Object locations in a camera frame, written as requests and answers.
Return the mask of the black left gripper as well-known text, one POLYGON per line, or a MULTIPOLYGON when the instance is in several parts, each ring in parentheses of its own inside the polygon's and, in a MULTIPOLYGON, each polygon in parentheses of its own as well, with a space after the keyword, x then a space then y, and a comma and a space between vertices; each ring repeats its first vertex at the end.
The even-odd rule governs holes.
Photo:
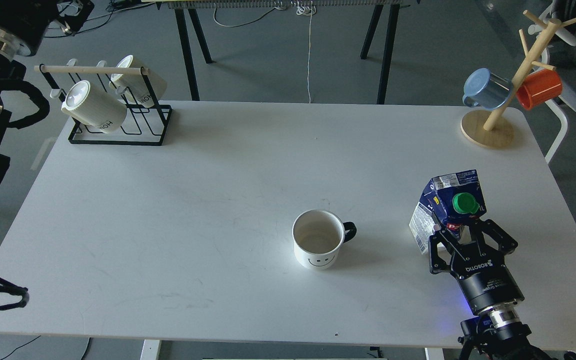
POLYGON ((91 0, 0 0, 0 55, 36 55, 51 23, 75 35, 94 7, 91 0))

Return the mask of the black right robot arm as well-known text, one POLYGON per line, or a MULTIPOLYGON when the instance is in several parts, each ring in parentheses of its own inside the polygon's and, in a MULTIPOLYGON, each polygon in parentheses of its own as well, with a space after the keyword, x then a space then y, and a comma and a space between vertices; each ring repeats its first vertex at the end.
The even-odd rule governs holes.
POLYGON ((532 345, 530 327, 515 307, 524 296, 505 264, 518 243, 491 219, 467 221, 471 240, 460 243, 445 226, 429 237, 429 270, 453 276, 473 314, 461 322, 460 360, 473 350, 489 360, 548 360, 532 345))

